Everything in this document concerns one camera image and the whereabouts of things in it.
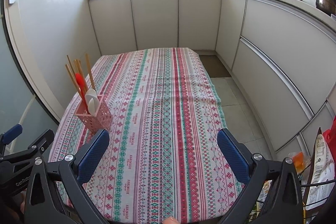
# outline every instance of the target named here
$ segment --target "table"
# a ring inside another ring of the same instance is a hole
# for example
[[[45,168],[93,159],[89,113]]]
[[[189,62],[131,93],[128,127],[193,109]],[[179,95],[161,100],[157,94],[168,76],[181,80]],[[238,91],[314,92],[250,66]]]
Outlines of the table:
[[[159,224],[168,216],[189,223],[225,214],[242,188],[217,146],[226,123],[199,56],[156,48],[102,56],[92,70],[113,118],[110,145],[83,187],[104,217]],[[76,94],[49,161],[75,154],[90,138],[74,115],[79,102]]]

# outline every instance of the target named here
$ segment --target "red spoon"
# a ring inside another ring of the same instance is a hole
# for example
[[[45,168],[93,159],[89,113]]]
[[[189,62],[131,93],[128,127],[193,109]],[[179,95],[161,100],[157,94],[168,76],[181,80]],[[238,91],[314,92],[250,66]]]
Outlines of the red spoon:
[[[75,74],[75,77],[76,77],[76,82],[77,82],[77,84],[79,85],[79,88],[81,89],[82,100],[83,100],[83,102],[84,102],[86,111],[87,111],[87,113],[89,114],[89,109],[88,109],[87,104],[86,104],[86,101],[85,101],[85,94],[84,94],[85,84],[84,84],[84,79],[83,79],[83,77],[82,77],[79,73],[76,73],[76,74]]]

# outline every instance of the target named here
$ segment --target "brown floor mat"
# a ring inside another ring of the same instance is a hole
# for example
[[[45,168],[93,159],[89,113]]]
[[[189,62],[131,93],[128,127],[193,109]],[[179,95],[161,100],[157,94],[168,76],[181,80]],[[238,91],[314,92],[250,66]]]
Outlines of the brown floor mat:
[[[200,55],[200,60],[209,74],[209,77],[231,77],[230,73],[224,67],[222,62],[215,55]]]

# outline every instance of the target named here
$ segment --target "utensil holder on counter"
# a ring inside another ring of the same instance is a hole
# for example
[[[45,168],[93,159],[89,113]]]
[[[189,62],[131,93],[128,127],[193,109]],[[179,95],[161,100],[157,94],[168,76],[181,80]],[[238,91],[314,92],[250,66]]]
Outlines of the utensil holder on counter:
[[[98,95],[98,100],[99,105],[94,116],[87,112],[83,100],[75,112],[75,115],[93,134],[96,134],[99,129],[109,131],[112,121],[112,115],[104,100],[104,95]]]

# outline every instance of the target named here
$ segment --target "blue gripper pad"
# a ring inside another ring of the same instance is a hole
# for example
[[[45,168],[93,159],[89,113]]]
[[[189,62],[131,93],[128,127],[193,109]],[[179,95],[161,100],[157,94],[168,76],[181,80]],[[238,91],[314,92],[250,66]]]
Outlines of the blue gripper pad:
[[[16,124],[3,134],[1,142],[5,145],[8,145],[21,133],[22,133],[22,126],[20,124]]]
[[[109,143],[109,133],[103,130],[78,165],[77,180],[79,184],[87,183],[91,179]]]
[[[225,159],[229,163],[237,180],[244,184],[248,184],[250,181],[249,166],[236,145],[223,130],[218,132],[217,144]]]

